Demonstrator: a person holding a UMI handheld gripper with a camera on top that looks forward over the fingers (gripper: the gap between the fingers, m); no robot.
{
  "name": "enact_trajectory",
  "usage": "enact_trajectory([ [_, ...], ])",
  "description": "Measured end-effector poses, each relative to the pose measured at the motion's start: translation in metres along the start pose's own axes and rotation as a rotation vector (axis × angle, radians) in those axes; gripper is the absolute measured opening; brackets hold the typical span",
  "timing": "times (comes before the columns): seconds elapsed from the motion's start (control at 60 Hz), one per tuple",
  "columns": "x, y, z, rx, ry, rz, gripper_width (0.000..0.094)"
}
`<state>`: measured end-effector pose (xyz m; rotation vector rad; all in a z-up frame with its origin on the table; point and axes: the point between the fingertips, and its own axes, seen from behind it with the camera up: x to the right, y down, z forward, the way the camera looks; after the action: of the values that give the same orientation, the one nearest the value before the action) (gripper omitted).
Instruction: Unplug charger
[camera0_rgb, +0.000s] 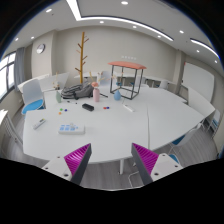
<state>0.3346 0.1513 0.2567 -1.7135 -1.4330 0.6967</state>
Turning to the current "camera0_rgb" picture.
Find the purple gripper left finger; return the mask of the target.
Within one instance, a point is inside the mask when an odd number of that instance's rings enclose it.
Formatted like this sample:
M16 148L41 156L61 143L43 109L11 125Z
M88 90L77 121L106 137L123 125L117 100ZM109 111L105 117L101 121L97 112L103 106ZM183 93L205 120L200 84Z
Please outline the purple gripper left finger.
M91 154L91 144L86 144L66 156L57 156L52 159L43 167L43 170L79 185Z

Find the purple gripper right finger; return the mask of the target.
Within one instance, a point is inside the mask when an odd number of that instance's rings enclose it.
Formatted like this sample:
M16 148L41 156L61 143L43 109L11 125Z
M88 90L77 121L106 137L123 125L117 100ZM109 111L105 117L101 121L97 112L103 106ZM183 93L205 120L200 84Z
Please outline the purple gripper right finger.
M157 154L136 143L132 144L131 153L144 185L182 169L182 166L170 155Z

